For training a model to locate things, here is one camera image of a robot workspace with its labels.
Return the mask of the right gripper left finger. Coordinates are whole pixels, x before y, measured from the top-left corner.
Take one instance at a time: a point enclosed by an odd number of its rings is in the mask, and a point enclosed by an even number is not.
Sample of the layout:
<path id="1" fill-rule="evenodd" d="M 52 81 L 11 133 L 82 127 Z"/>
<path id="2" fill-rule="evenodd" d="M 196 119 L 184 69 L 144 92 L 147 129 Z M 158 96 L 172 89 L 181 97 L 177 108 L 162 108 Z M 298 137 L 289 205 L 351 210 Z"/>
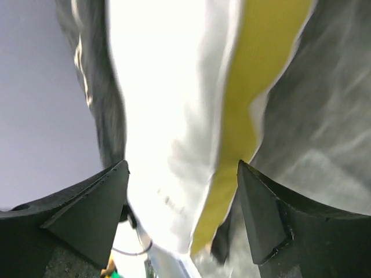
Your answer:
<path id="1" fill-rule="evenodd" d="M 99 277 L 126 202 L 121 161 L 41 199 L 1 212 L 2 277 Z"/>

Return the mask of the white pillow yellow edge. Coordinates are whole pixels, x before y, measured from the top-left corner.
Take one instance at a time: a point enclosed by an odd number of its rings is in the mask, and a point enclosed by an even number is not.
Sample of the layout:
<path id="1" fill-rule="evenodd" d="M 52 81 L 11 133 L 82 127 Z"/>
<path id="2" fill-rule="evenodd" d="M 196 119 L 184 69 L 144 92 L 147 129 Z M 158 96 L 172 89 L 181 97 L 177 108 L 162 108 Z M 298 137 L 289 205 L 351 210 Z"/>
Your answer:
<path id="1" fill-rule="evenodd" d="M 209 243 L 263 137 L 267 92 L 315 1 L 109 1 L 124 100 L 128 201 L 153 242 L 184 258 Z"/>

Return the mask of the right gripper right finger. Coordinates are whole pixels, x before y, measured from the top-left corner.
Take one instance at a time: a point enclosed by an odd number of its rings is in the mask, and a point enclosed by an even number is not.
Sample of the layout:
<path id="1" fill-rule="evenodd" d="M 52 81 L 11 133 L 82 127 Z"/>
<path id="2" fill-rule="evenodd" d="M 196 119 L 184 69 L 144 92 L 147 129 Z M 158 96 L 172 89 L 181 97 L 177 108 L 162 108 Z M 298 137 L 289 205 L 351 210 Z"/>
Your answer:
<path id="1" fill-rule="evenodd" d="M 261 277 L 369 277 L 370 217 L 305 197 L 240 161 L 238 192 Z"/>

